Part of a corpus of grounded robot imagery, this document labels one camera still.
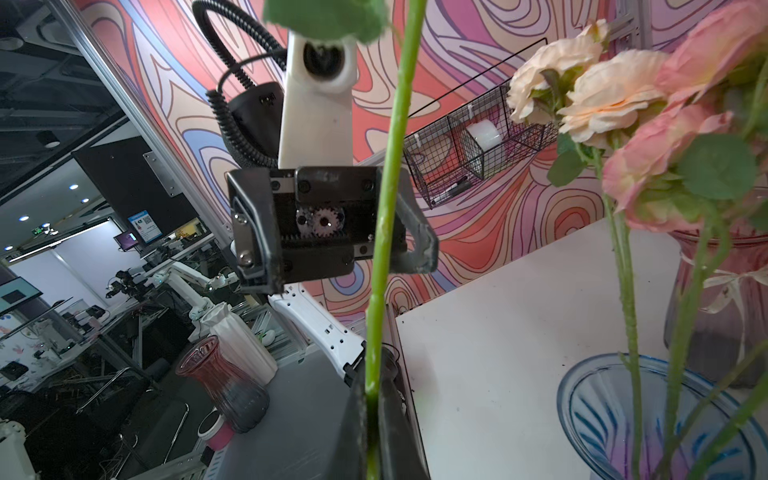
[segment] ribbon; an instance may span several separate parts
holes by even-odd
[[[683,259],[685,263],[690,265],[694,264],[694,261],[686,257],[682,252],[680,252],[680,258]],[[746,335],[746,317],[744,316],[744,299],[741,296],[741,280],[746,278],[751,278],[758,283],[768,286],[768,265],[759,270],[746,273],[734,273],[728,272],[726,270],[715,270],[713,276],[710,276],[704,280],[703,287],[710,288],[711,286],[718,285],[724,285],[724,287],[709,306],[699,307],[699,311],[712,314],[721,312],[731,302],[736,304],[736,308],[739,310],[739,315],[741,316],[741,342],[739,346],[739,361],[744,358],[744,337]]]

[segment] peach flower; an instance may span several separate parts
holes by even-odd
[[[622,51],[587,70],[568,92],[571,105],[560,109],[561,133],[574,142],[607,147],[604,134],[632,126],[638,111],[666,95],[654,87],[659,67],[667,59],[661,51]]]
[[[605,20],[600,20],[588,26],[576,38],[563,38],[539,48],[509,81],[507,104],[512,109],[512,121],[521,123],[526,118],[534,123],[551,121],[549,115],[537,108],[531,98],[533,90],[549,88],[541,72],[551,68],[563,74],[570,68],[586,68],[596,64],[603,52],[602,42],[607,33]]]
[[[728,72],[766,40],[768,1],[743,0],[710,13],[664,62],[656,87],[677,104],[720,83]]]
[[[666,111],[640,126],[629,142],[614,152],[605,162],[603,190],[616,199],[617,212],[627,210],[627,224],[651,231],[678,230],[683,223],[691,227],[669,199],[638,206],[637,197],[652,177],[667,171],[670,162],[698,134],[724,133],[732,117],[731,112],[712,115],[698,104]]]

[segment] wire basket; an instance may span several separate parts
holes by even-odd
[[[509,58],[479,75],[493,70]],[[507,83],[502,82],[406,137],[403,156],[416,189],[429,208],[445,203],[536,155],[557,140],[558,131],[553,124],[524,125],[509,120],[511,110],[506,101],[509,91]]]

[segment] computer screen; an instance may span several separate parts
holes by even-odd
[[[22,303],[37,298],[42,292],[21,277],[0,285],[0,315],[4,315]]]
[[[139,244],[139,240],[132,232],[123,232],[120,235],[115,235],[114,241],[118,242],[123,251],[128,251]]]

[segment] green stem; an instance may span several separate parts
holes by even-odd
[[[766,83],[768,83],[768,58],[763,62],[763,67],[760,69],[760,73],[757,75],[757,82],[755,83],[755,95],[752,99],[752,108],[750,109],[750,116],[746,120],[744,129],[741,132],[741,137],[746,140],[752,131],[757,126],[757,118],[760,116],[760,110],[763,107],[763,94],[766,90]]]
[[[717,385],[715,385],[715,388],[710,391],[706,398],[698,402],[696,408],[694,408],[694,410],[685,419],[685,423],[683,424],[683,428],[680,429],[680,433],[675,435],[671,440],[664,443],[664,456],[661,457],[659,465],[656,467],[653,479],[656,479],[660,472],[667,471],[669,469],[672,462],[672,456],[674,455],[675,451],[680,448],[680,444],[683,442],[686,435],[688,435],[688,432],[690,432],[690,430],[694,427],[696,420],[699,418],[699,415],[701,415],[704,409],[709,404],[711,404],[713,400],[720,396],[720,394],[723,393],[730,386],[730,384],[733,383],[744,370],[746,370],[748,366],[752,365],[752,362],[754,362],[758,356],[763,355],[766,350],[768,350],[768,340],[765,340],[756,346],[749,353],[749,355],[746,355],[744,359],[738,363],[738,365],[734,366],[733,369],[731,369],[731,371],[728,372],[728,374],[725,375],[717,383]]]
[[[406,36],[400,54],[398,84],[389,122],[384,171],[382,173],[379,209],[376,215],[376,242],[373,247],[371,297],[366,310],[366,398],[368,412],[368,480],[379,478],[378,411],[381,374],[382,324],[384,295],[386,293],[389,257],[392,249],[392,225],[395,221],[397,183],[400,177],[402,142],[406,136],[408,109],[411,105],[413,77],[419,56],[422,24],[426,13],[426,0],[409,2]]]
[[[760,381],[755,386],[750,396],[741,404],[741,407],[733,414],[728,423],[717,433],[717,436],[707,445],[707,448],[701,453],[694,466],[691,467],[687,480],[701,480],[707,473],[707,470],[717,459],[720,450],[722,450],[731,439],[736,436],[741,427],[749,421],[752,414],[760,405],[768,399],[768,373],[760,377]]]
[[[582,155],[577,145],[577,152]],[[593,148],[591,159],[594,162],[598,180],[603,180],[602,152]],[[632,268],[632,252],[629,244],[629,228],[623,214],[615,214],[613,201],[603,193],[603,208],[611,231],[611,242],[614,248],[614,259],[619,277],[619,292],[621,311],[624,314],[624,328],[627,333],[627,349],[629,351],[629,370],[632,382],[633,438],[632,438],[632,477],[640,480],[640,456],[643,446],[643,395],[640,377],[640,349],[637,345],[637,309],[634,302],[634,270]]]
[[[694,256],[694,269],[690,283],[680,299],[680,309],[677,313],[677,322],[672,332],[670,343],[670,361],[667,370],[667,404],[664,412],[664,442],[667,444],[674,438],[674,429],[677,424],[677,410],[680,407],[680,392],[682,390],[685,362],[688,358],[690,338],[694,332],[694,324],[699,310],[701,292],[704,280],[720,266],[730,252],[730,234],[728,228],[721,223],[713,222],[717,214],[707,215],[704,228],[701,230],[699,244]],[[707,248],[713,232],[719,234],[720,243],[715,255],[707,262]],[[669,478],[670,471],[659,470],[662,479]]]

